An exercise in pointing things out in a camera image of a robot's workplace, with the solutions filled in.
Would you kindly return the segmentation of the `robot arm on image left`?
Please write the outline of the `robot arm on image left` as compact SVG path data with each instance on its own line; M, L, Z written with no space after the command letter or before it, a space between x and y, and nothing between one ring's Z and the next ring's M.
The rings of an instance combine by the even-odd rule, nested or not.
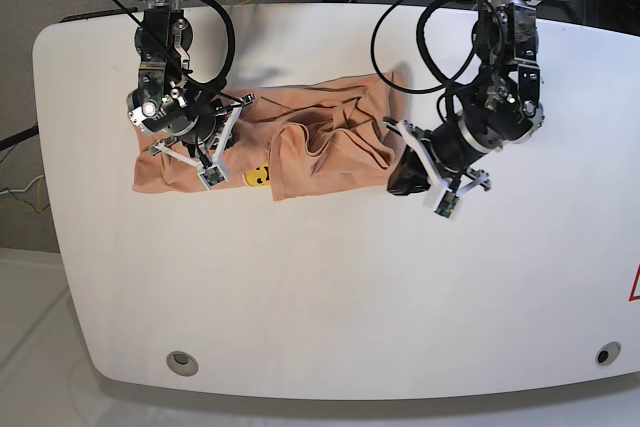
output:
M203 173L220 175L233 126L255 99L225 91L236 50L231 18L217 1L200 0L223 22L226 54L219 73L199 82L192 76L194 31L182 7L186 0L139 1L146 7L134 37L140 64L138 86L127 99L129 120L143 134L163 134L153 143L152 154L165 153Z

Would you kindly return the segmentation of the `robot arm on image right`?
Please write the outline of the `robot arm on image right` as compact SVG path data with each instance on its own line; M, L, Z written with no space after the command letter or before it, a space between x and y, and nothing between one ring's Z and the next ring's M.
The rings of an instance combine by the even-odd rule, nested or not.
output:
M390 175L387 190L396 196L426 192L442 185L448 194L469 185L490 187L473 164L506 143L522 142L543 123L540 69L537 63L536 6L542 0L431 0L418 19L416 45L420 57L437 83L423 94L436 93L440 125L434 130L408 129L406 148ZM449 3L472 2L477 21L467 58L480 62L468 83L446 75L427 46L427 21Z

